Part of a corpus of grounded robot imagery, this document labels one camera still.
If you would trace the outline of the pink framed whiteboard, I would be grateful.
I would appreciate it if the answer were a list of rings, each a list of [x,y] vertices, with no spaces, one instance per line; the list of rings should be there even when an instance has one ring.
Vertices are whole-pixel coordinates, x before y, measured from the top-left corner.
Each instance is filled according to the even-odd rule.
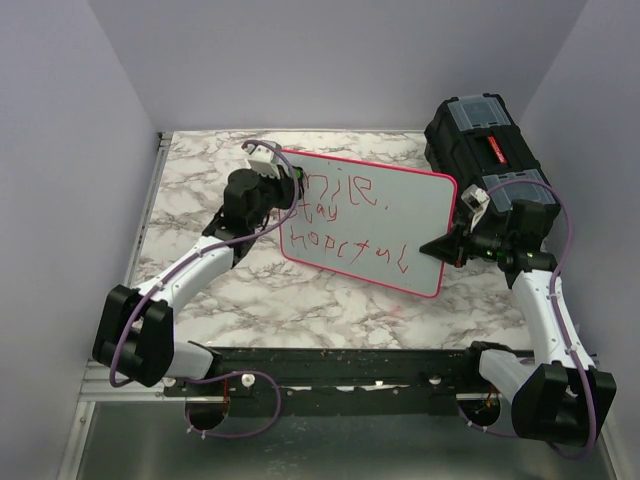
[[[420,253],[450,228],[456,181],[417,168],[286,151],[303,196],[279,228],[283,256],[305,265],[436,297],[444,264]]]

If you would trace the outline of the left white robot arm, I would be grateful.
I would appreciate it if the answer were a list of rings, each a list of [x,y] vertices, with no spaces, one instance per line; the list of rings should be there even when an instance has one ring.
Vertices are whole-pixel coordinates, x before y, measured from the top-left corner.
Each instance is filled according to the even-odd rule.
[[[275,176],[254,169],[233,171],[223,204],[186,254],[152,279],[118,285],[107,295],[92,357],[121,388],[136,382],[151,387],[163,378],[187,379],[201,395],[214,393],[222,380],[212,350],[178,342],[174,321],[214,279],[236,267],[256,240],[274,230],[269,218],[281,211],[286,221],[304,193],[302,168],[278,166]]]

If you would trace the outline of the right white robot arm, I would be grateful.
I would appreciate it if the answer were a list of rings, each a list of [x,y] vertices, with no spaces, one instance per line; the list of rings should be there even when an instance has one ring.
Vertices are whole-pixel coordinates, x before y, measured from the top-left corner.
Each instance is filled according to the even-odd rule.
[[[458,201],[449,233],[423,246],[423,254],[455,267],[471,258],[494,261],[524,314],[533,346],[526,364],[511,348],[475,342],[460,379],[469,390],[489,385],[510,406],[511,437],[542,441],[560,454],[589,452],[617,391],[584,349],[564,300],[565,259],[543,251],[557,216],[557,201],[516,199],[495,213],[485,194]]]

